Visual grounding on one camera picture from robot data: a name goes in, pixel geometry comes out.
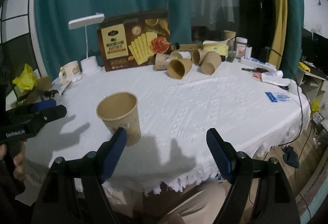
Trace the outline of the left hand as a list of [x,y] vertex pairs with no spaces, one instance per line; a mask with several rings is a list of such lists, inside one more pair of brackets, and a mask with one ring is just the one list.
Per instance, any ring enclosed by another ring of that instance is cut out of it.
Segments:
[[19,182],[27,176],[25,140],[17,141],[13,146],[1,145],[1,160],[4,160],[7,172]]

